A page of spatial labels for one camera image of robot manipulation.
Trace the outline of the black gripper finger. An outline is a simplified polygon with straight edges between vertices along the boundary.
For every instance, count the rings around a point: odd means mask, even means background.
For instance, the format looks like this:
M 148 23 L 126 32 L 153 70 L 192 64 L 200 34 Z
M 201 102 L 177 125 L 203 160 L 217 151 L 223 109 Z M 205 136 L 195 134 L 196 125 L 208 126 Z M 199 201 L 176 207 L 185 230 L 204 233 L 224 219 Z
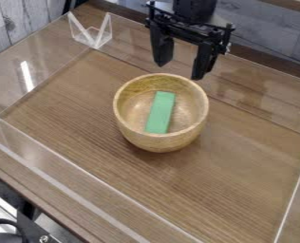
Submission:
M 150 40 L 154 62 L 165 66 L 173 59 L 175 40 L 156 22 L 150 23 Z
M 212 71 L 217 58 L 216 44 L 204 42 L 199 46 L 197 56 L 193 63 L 193 70 L 191 78 L 199 81 L 204 78 L 205 74 Z

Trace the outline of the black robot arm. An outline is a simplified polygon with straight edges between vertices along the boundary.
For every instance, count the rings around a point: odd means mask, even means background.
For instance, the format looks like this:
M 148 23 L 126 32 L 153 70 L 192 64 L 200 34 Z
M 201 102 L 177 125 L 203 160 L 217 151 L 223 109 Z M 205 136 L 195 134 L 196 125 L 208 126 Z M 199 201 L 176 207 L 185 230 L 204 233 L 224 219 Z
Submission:
M 216 13 L 217 0 L 149 0 L 145 26 L 150 30 L 154 62 L 165 66 L 175 55 L 175 40 L 197 46 L 191 78 L 201 80 L 213 70 L 220 54 L 231 51 L 236 25 Z

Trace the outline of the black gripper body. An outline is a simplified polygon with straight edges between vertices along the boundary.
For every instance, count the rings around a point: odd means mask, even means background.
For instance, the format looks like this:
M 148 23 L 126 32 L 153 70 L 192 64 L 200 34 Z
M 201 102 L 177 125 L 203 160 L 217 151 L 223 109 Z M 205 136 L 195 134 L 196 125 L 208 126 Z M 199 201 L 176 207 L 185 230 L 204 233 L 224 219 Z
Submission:
M 217 0 L 149 0 L 149 20 L 179 28 L 189 37 L 208 38 L 217 45 L 217 52 L 231 51 L 236 25 L 216 13 Z

